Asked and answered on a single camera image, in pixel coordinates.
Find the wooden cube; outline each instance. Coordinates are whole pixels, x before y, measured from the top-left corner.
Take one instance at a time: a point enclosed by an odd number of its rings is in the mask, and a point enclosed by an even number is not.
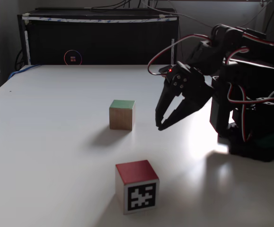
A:
[[[157,207],[160,181],[147,160],[117,164],[115,180],[124,214]]]
[[[135,113],[135,101],[114,100],[109,107],[109,128],[133,130]]]

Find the blue cable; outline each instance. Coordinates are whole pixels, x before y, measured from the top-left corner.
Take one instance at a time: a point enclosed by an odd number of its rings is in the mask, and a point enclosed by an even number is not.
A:
[[[17,74],[17,73],[21,73],[21,72],[28,71],[28,70],[30,70],[30,69],[32,69],[32,68],[34,68],[34,67],[37,67],[37,66],[40,66],[40,65],[32,65],[32,66],[30,66],[30,67],[27,67],[26,69],[23,69],[23,70],[20,70],[20,71],[17,71],[17,72],[12,72],[12,73],[10,74],[8,80],[11,79],[11,78],[12,78],[15,74]]]

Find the red cube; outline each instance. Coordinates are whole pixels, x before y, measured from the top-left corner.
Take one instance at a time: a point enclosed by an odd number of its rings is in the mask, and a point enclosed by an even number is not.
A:
[[[115,179],[124,214],[157,207],[160,181],[147,160],[117,164]]]

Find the table surface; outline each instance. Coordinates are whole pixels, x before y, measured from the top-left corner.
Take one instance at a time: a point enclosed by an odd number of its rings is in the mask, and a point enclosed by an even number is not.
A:
[[[5,83],[0,227],[274,227],[274,162],[228,155],[210,101],[158,131],[162,88],[146,66],[41,66]],[[114,99],[136,101],[132,132],[109,129]],[[159,207],[123,215],[115,164],[145,159]]]

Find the white tape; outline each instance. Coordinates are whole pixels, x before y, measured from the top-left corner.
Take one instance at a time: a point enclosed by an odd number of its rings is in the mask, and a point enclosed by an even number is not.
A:
[[[79,19],[64,19],[51,17],[22,17],[22,20],[41,20],[55,22],[73,22],[73,23],[149,23],[149,22],[167,22],[177,20],[176,17],[155,18],[155,19],[139,19],[139,20],[79,20]]]
[[[29,53],[29,44],[28,44],[28,34],[27,34],[27,31],[25,31],[24,34],[25,34],[25,44],[27,46],[27,60],[28,60],[28,64],[31,65],[31,55]]]

